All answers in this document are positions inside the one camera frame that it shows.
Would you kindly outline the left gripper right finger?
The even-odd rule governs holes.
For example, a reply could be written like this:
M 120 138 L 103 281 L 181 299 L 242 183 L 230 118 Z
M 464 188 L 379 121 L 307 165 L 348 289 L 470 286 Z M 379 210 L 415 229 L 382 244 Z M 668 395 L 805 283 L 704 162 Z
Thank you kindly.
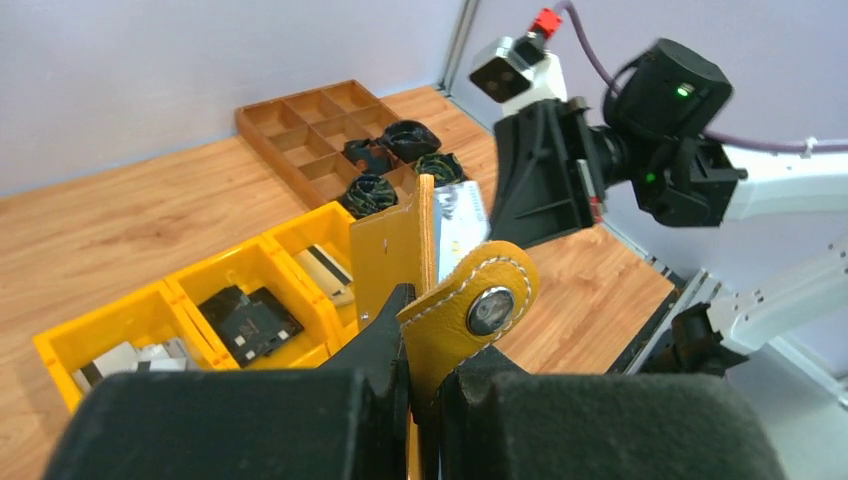
M 447 479 L 782 479 L 755 412 L 709 375 L 531 374 L 489 347 L 440 392 Z

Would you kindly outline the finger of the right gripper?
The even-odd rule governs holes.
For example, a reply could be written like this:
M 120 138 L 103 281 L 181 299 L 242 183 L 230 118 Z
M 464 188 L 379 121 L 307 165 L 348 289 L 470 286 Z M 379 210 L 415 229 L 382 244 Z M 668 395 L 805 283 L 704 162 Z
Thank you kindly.
M 566 102 L 534 102 L 494 124 L 492 240 L 526 249 L 595 225 L 577 166 L 584 112 Z

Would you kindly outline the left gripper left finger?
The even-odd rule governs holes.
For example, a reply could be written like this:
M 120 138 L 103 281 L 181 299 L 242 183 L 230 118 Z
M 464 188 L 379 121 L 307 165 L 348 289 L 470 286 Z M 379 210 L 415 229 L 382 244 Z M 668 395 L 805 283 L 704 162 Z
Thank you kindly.
M 123 373 L 83 400 L 48 479 L 403 479 L 409 371 L 400 284 L 313 369 Z

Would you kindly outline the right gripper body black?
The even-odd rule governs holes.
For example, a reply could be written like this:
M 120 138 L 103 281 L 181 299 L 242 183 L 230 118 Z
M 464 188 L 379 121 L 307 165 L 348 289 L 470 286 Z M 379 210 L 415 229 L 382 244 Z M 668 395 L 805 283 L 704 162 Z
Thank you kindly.
M 498 178 L 493 227 L 507 229 L 523 219 L 563 220 L 566 229 L 599 221 L 592 203 L 602 195 L 600 173 L 582 170 L 596 156 L 580 96 L 542 100 L 494 124 Z

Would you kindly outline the yellow leather card holder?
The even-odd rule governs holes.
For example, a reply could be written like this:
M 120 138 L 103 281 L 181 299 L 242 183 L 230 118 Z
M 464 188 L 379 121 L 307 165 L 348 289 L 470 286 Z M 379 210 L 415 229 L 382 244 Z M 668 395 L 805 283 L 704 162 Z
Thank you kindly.
M 350 227 L 355 304 L 360 316 L 376 312 L 399 284 L 416 298 L 395 314 L 410 372 L 413 437 L 407 458 L 411 478 L 439 475 L 439 388 L 458 366 L 502 338 L 528 313 L 538 296 L 535 263 L 507 241 L 486 241 L 466 254 L 444 278 L 437 275 L 435 180 L 425 174 L 398 205 Z M 504 320 L 485 333 L 472 331 L 471 314 L 485 295 L 513 298 Z

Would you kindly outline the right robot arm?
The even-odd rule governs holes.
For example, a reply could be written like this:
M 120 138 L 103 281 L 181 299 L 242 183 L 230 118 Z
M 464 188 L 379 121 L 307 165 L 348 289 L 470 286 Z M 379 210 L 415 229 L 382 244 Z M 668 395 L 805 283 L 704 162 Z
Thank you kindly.
M 755 162 L 705 134 L 732 86 L 722 70 L 669 39 L 622 68 L 602 124 L 567 94 L 547 35 L 495 42 L 470 79 L 503 112 L 494 126 L 498 180 L 491 236 L 522 248 L 601 222 L 609 188 L 627 183 L 640 210 L 673 228 L 717 227 L 771 213 L 842 211 L 847 166 Z M 645 373 L 723 375 L 769 341 L 847 304 L 847 241 L 748 292 L 677 314 Z

